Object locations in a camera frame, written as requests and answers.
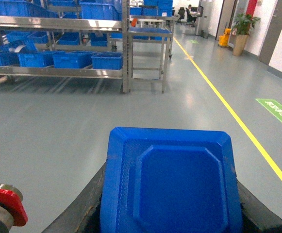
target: red handle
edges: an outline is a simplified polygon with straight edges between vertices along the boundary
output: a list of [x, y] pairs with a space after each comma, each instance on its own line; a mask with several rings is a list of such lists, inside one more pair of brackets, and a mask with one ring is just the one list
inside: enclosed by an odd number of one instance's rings
[[14, 217], [14, 226], [22, 227], [28, 222], [20, 197], [13, 191], [0, 189], [0, 203], [4, 204]]

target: small orange object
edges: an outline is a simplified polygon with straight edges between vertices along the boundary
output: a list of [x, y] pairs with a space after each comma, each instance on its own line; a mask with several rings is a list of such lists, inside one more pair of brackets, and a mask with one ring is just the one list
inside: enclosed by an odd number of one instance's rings
[[137, 18], [134, 18], [134, 19], [132, 20], [131, 26], [132, 26], [132, 27], [135, 27], [135, 26], [136, 26], [136, 23], [137, 23]]

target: blue plastic crate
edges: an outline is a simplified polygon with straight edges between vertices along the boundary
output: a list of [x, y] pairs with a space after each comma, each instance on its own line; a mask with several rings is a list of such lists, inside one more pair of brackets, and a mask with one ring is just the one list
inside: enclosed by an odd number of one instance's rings
[[135, 35], [135, 36], [133, 36], [133, 39], [135, 39], [135, 40], [148, 40], [149, 36]]
[[145, 6], [158, 6], [158, 0], [144, 0]]
[[160, 9], [169, 9], [172, 10], [173, 1], [169, 0], [158, 0], [158, 7]]
[[0, 16], [48, 17], [41, 6], [22, 0], [0, 0]]
[[60, 45], [79, 45], [79, 33], [64, 33], [59, 39], [58, 44]]
[[122, 39], [122, 33], [112, 33], [111, 37], [113, 39]]
[[158, 14], [158, 8], [154, 8], [154, 7], [142, 7], [142, 15], [143, 16], [157, 16]]
[[91, 41], [91, 46], [100, 46], [100, 47], [106, 47], [107, 41]]
[[63, 18], [77, 18], [77, 14], [75, 12], [65, 12]]
[[13, 42], [16, 40], [27, 40], [28, 36], [32, 34], [32, 32], [18, 32], [18, 31], [14, 31], [12, 33], [8, 33], [7, 39], [9, 42]]
[[18, 46], [25, 45], [21, 51], [36, 51], [36, 47], [34, 42], [27, 39], [27, 40], [15, 40], [5, 45], [0, 46], [0, 51], [3, 52], [14, 52]]
[[47, 32], [34, 32], [28, 36], [28, 39], [33, 41], [36, 44], [46, 44], [48, 43], [48, 36]]
[[102, 33], [101, 36], [99, 36], [99, 35], [100, 34], [90, 33], [91, 42], [93, 42], [93, 41], [107, 41], [107, 34], [106, 33]]
[[80, 69], [92, 64], [92, 56], [95, 52], [77, 51], [69, 53], [56, 53], [53, 55], [55, 68]]
[[130, 15], [131, 16], [141, 16], [142, 7], [130, 7]]
[[18, 53], [21, 67], [48, 67], [53, 65], [54, 51]]
[[111, 131], [101, 233], [241, 233], [232, 142], [225, 132]]
[[171, 16], [172, 16], [172, 9], [171, 9], [171, 10], [159, 9], [159, 10], [158, 10], [158, 16], [167, 16], [167, 17], [171, 17]]
[[111, 4], [80, 2], [83, 19], [115, 20], [114, 6]]
[[93, 69], [121, 69], [121, 52], [100, 52], [92, 56]]
[[50, 3], [54, 6], [76, 6], [75, 0], [51, 0]]
[[18, 56], [13, 52], [0, 52], [0, 66], [9, 66], [18, 64]]

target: office chair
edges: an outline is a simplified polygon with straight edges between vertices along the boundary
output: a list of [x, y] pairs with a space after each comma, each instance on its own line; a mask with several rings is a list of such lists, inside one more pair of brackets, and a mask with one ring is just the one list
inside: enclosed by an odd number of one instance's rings
[[183, 24], [183, 22], [181, 21], [182, 19], [184, 19], [185, 18], [185, 9], [184, 9], [184, 7], [180, 7], [180, 9], [179, 9], [179, 12], [178, 12], [178, 15], [180, 15], [180, 18], [178, 19], [178, 21], [176, 22], [176, 24]]

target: stainless steel shelf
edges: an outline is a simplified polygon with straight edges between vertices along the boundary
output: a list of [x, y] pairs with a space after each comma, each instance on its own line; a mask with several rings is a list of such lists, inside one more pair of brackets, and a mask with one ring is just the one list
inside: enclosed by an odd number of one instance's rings
[[0, 67], [0, 75], [122, 79], [121, 70]]
[[173, 20], [176, 21], [179, 17], [163, 17], [163, 16], [130, 16], [130, 18], [137, 18], [137, 19], [161, 19], [161, 20]]
[[34, 29], [36, 31], [121, 31], [121, 21], [70, 19], [70, 18], [36, 18], [36, 17], [11, 17], [0, 16], [1, 29]]
[[[35, 44], [35, 47], [39, 50], [47, 50], [50, 48], [47, 44]], [[65, 50], [65, 51], [96, 51], [96, 52], [109, 51], [108, 47], [84, 46], [84, 45], [55, 45], [55, 49]]]
[[129, 28], [129, 35], [144, 35], [144, 36], [161, 36], [161, 37], [172, 37], [172, 32], [167, 29], [160, 28]]

